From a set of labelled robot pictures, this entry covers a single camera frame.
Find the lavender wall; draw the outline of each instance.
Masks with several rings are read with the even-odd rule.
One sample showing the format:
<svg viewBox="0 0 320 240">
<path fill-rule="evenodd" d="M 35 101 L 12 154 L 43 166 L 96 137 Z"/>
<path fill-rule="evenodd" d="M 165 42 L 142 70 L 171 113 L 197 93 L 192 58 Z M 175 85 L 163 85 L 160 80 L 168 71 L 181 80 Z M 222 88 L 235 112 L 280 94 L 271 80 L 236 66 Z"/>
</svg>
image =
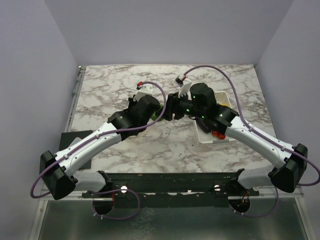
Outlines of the lavender wall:
<svg viewBox="0 0 320 240">
<path fill-rule="evenodd" d="M 257 64 L 293 0 L 45 0 L 81 65 Z"/>
<path fill-rule="evenodd" d="M 39 158 L 57 150 L 79 72 L 43 0 L 0 7 L 0 239 L 28 239 Z"/>
<path fill-rule="evenodd" d="M 257 65 L 257 74 L 277 136 L 309 148 L 320 166 L 320 1 L 295 0 Z M 316 180 L 310 166 L 301 182 Z M 320 239 L 320 185 L 304 187 Z"/>
</svg>

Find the red object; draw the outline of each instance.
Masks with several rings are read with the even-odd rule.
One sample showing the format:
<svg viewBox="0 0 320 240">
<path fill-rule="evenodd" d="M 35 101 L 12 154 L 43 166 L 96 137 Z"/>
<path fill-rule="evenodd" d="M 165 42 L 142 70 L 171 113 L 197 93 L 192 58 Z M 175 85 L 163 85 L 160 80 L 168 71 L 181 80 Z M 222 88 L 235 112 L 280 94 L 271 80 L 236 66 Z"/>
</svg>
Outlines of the red object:
<svg viewBox="0 0 320 240">
<path fill-rule="evenodd" d="M 219 133 L 217 131 L 212 131 L 211 133 L 212 133 L 212 136 L 214 136 L 214 137 L 218 137 L 218 135 L 219 135 Z"/>
<path fill-rule="evenodd" d="M 224 139 L 226 138 L 226 135 L 219 134 L 219 135 L 218 135 L 218 138 L 219 138 L 220 140 L 224 140 Z"/>
</svg>

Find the white marble tabletop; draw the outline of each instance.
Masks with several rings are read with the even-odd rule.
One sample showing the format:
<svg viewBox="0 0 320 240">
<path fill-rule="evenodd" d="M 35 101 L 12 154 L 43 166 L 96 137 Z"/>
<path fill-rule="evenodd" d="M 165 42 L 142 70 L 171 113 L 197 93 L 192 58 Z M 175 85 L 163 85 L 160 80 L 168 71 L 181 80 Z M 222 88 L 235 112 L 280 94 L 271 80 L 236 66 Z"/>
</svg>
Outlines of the white marble tabletop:
<svg viewBox="0 0 320 240">
<path fill-rule="evenodd" d="M 128 107 L 128 97 L 140 81 L 158 83 L 166 94 L 179 90 L 175 82 L 190 65 L 88 66 L 76 106 L 72 131 L 96 130 L 116 111 Z M 244 117 L 275 136 L 268 109 L 253 65 L 218 65 L 233 81 Z M 226 91 L 236 101 L 228 81 L 217 71 L 200 68 L 188 75 L 193 83 L 204 82 L 214 91 Z M 154 97 L 163 103 L 159 90 Z M 264 167 L 269 162 L 238 141 L 200 144 L 193 121 L 161 121 L 138 136 L 109 147 L 92 159 L 91 170 L 109 173 L 235 172 Z"/>
</svg>

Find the cable clip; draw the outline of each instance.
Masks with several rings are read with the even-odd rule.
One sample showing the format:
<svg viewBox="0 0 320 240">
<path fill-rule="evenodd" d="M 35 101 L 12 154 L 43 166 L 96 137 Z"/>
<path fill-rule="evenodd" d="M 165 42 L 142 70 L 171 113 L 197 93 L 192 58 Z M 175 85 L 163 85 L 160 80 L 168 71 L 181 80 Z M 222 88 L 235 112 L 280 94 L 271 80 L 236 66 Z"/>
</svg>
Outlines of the cable clip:
<svg viewBox="0 0 320 240">
<path fill-rule="evenodd" d="M 183 81 L 186 79 L 187 77 L 183 74 L 180 74 L 179 76 L 176 77 L 175 81 L 176 83 L 180 86 L 180 88 L 184 85 Z"/>
<path fill-rule="evenodd" d="M 251 132 L 252 131 L 252 129 L 254 129 L 255 128 L 255 126 L 251 126 L 250 128 L 249 128 L 249 132 Z"/>
</svg>

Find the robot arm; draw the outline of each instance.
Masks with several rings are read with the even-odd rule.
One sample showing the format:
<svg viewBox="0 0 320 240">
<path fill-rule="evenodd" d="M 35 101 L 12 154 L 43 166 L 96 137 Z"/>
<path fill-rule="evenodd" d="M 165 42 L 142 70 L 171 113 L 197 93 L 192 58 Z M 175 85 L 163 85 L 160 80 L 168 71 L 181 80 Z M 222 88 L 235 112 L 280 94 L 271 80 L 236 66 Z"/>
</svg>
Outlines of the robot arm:
<svg viewBox="0 0 320 240">
<path fill-rule="evenodd" d="M 254 126 L 249 123 L 250 128 L 248 128 L 243 124 L 236 111 L 217 104 L 214 91 L 205 83 L 190 86 L 191 82 L 185 81 L 179 92 L 168 95 L 163 118 L 171 121 L 173 115 L 175 120 L 181 119 L 184 115 L 192 116 L 202 120 L 210 130 L 234 138 L 265 157 L 272 165 L 253 170 L 242 170 L 238 176 L 237 182 L 244 189 L 274 185 L 285 192 L 293 192 L 306 170 L 305 161 L 273 146 L 252 132 Z M 161 106 L 158 100 L 151 96 L 152 87 L 143 85 L 138 89 L 138 93 L 133 98 L 129 98 L 129 107 L 115 112 L 95 132 L 55 155 L 49 151 L 41 155 L 40 172 L 53 164 L 56 159 L 64 157 L 63 161 L 42 177 L 54 199 L 64 198 L 72 191 L 99 192 L 108 185 L 109 189 L 112 189 L 112 182 L 103 171 L 79 172 L 78 169 L 103 150 L 130 136 L 138 135 L 145 128 L 110 134 L 103 133 L 143 127 L 154 113 L 156 116 L 159 115 Z M 187 95 L 189 90 L 191 99 L 188 99 Z M 254 129 L 286 148 L 293 148 L 289 143 L 282 142 L 256 127 Z M 303 156 L 306 156 L 308 152 L 302 144 L 294 147 L 294 151 Z"/>
<path fill-rule="evenodd" d="M 184 115 L 192 116 L 210 131 L 234 138 L 266 158 L 272 165 L 253 170 L 245 169 L 241 172 L 238 183 L 245 189 L 276 186 L 287 193 L 295 190 L 307 168 L 307 163 L 285 149 L 307 157 L 308 149 L 304 145 L 299 143 L 293 146 L 270 136 L 247 121 L 247 124 L 244 124 L 235 110 L 217 104 L 214 91 L 205 83 L 196 83 L 190 87 L 191 83 L 187 79 L 183 82 L 177 79 L 181 89 L 180 92 L 168 95 L 164 114 L 166 120 L 171 121 L 173 115 L 176 120 Z M 188 99 L 186 94 L 189 90 L 191 99 Z M 276 142 L 278 146 L 271 144 L 259 134 Z"/>
<path fill-rule="evenodd" d="M 95 132 L 54 155 L 50 151 L 41 155 L 40 173 L 57 159 L 64 158 L 42 177 L 55 200 L 64 198 L 72 191 L 98 192 L 110 182 L 103 171 L 92 173 L 80 172 L 78 169 L 103 150 L 146 129 L 138 128 L 145 126 L 154 112 L 161 107 L 151 94 L 152 87 L 143 87 L 141 92 L 129 99 L 127 109 L 115 112 Z M 116 133 L 121 129 L 132 130 Z"/>
</svg>

